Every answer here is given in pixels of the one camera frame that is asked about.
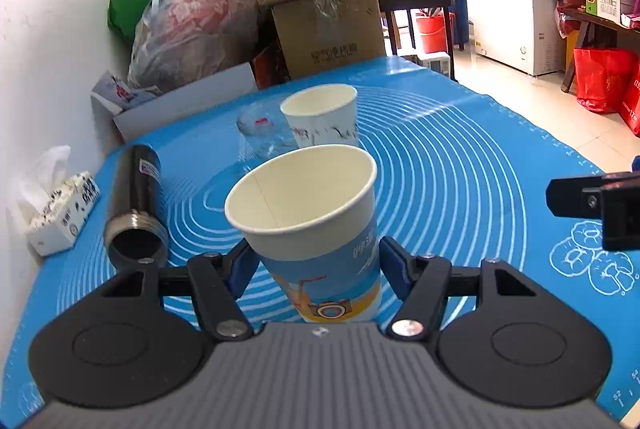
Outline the blue illustrated paper cup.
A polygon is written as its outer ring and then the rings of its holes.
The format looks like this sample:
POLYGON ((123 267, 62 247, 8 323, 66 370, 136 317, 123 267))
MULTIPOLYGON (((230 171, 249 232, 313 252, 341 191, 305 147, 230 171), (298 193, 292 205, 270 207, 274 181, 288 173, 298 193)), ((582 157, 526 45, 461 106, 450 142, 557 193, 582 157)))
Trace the blue illustrated paper cup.
POLYGON ((378 313, 377 175, 360 147, 305 147, 248 172, 224 202, 228 222, 307 322, 370 321, 378 313))

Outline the clear glass cup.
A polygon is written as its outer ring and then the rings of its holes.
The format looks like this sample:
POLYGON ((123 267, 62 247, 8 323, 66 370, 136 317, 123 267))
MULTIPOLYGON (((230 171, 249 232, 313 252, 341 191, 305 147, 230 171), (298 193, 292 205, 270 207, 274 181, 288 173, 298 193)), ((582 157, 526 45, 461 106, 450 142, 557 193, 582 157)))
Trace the clear glass cup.
POLYGON ((243 106, 236 125, 254 154, 268 160, 297 148, 288 120, 280 109, 283 97, 243 106))

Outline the white printed paper cup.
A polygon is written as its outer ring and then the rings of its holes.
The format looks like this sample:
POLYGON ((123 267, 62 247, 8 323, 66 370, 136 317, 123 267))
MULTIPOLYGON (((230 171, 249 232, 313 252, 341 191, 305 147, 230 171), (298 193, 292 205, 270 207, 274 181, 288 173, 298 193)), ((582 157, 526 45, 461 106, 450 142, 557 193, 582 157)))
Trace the white printed paper cup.
POLYGON ((358 91, 348 84, 322 84, 299 91, 280 105, 299 148, 344 144, 359 146, 358 91))

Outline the black thermos flask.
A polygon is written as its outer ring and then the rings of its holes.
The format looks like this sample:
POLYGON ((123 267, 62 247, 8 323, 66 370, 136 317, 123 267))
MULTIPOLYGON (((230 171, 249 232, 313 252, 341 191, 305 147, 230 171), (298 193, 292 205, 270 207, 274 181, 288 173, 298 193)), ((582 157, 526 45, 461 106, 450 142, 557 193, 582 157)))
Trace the black thermos flask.
POLYGON ((111 264, 167 264, 169 233, 157 152, 144 144, 124 149, 117 160, 103 231, 111 264))

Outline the blue silicone baking mat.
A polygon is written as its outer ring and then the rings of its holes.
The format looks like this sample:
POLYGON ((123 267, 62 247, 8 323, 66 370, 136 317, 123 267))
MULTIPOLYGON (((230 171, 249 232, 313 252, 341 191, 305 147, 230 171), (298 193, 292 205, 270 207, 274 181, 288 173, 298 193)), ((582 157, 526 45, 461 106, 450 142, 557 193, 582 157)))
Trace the blue silicone baking mat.
POLYGON ((224 200, 258 161, 236 126, 241 110, 329 83, 358 92, 360 142, 378 165, 378 233, 457 265, 503 259, 588 317, 613 348, 599 405, 624 418, 639 398, 639 257, 607 253, 598 222, 557 218, 546 205, 552 178, 596 167, 491 97, 405 60, 328 71, 145 134, 162 166, 169 263, 239 241, 224 200))

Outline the red shopping bag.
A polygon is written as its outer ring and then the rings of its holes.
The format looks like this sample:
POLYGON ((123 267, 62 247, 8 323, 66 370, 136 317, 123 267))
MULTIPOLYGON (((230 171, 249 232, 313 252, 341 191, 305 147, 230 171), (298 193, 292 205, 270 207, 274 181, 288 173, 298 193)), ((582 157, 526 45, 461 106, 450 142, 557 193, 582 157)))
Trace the red shopping bag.
POLYGON ((638 60, 626 48, 575 48, 578 103, 595 114, 616 114, 638 60))

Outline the white tissue pack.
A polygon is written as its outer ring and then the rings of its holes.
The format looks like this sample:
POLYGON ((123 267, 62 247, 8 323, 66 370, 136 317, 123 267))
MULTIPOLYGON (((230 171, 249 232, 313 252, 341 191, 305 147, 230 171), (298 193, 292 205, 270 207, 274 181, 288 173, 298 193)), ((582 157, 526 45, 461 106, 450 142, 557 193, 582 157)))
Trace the white tissue pack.
POLYGON ((43 258, 75 246, 101 197, 89 171, 67 172, 71 151, 68 145, 51 147, 15 179, 21 231, 43 258))

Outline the white open carton box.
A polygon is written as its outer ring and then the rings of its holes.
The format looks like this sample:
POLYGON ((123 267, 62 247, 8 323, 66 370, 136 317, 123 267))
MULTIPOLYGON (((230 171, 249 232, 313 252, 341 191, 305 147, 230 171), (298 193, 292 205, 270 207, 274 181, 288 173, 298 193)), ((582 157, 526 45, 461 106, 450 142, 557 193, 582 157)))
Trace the white open carton box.
POLYGON ((181 88, 160 93, 156 86, 135 90, 107 71, 91 90, 112 116, 125 143, 162 126, 199 114, 217 105, 257 91, 249 63, 217 72, 181 88))

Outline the white chest freezer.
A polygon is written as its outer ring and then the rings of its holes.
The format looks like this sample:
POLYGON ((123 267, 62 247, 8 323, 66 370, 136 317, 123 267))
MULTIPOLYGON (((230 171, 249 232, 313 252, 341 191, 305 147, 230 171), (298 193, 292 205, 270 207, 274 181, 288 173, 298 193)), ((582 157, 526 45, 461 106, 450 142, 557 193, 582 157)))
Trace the white chest freezer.
POLYGON ((538 77, 565 69, 555 0, 468 0, 476 54, 538 77))

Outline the red bucket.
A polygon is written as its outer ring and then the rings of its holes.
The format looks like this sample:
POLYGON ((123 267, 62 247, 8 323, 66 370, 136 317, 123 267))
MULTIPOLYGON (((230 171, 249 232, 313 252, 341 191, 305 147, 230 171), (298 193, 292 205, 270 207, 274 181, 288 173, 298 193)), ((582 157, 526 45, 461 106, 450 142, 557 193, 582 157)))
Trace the red bucket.
POLYGON ((425 53, 447 53, 448 43, 444 15, 431 16, 423 12, 417 12, 414 19, 420 34, 422 50, 425 53))

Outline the clear bag with red contents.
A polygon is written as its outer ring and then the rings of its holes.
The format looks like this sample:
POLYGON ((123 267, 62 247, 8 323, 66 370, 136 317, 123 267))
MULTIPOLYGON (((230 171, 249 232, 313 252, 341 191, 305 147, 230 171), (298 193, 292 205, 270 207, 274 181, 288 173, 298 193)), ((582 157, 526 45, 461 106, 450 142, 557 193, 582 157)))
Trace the clear bag with red contents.
POLYGON ((136 27, 128 82, 168 93, 246 63, 258 20, 257 0, 152 0, 136 27))

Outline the lower cardboard box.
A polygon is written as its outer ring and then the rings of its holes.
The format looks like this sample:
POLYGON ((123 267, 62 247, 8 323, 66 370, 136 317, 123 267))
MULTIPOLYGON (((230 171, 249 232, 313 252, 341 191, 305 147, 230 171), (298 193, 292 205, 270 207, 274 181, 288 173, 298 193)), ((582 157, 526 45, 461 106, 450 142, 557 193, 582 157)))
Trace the lower cardboard box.
POLYGON ((378 0, 296 0, 272 16, 293 79, 386 54, 378 0))

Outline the black chair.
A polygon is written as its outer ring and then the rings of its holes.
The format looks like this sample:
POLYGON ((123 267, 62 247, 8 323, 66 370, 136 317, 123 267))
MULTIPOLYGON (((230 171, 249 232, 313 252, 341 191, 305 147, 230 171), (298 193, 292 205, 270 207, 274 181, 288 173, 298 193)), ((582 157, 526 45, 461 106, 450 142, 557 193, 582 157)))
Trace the black chair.
POLYGON ((454 37, 452 36, 451 19, 449 7, 452 0, 378 0, 378 6, 385 16, 388 36, 390 37, 390 49, 393 55, 398 54, 398 45, 400 41, 396 38, 398 31, 395 24, 395 13, 404 11, 409 19, 409 36, 412 45, 416 45, 416 34, 413 30, 413 22, 411 17, 412 11, 424 10, 441 10, 444 15, 444 26, 446 33, 447 54, 449 56, 450 71, 449 78, 456 81, 456 66, 454 66, 454 37))

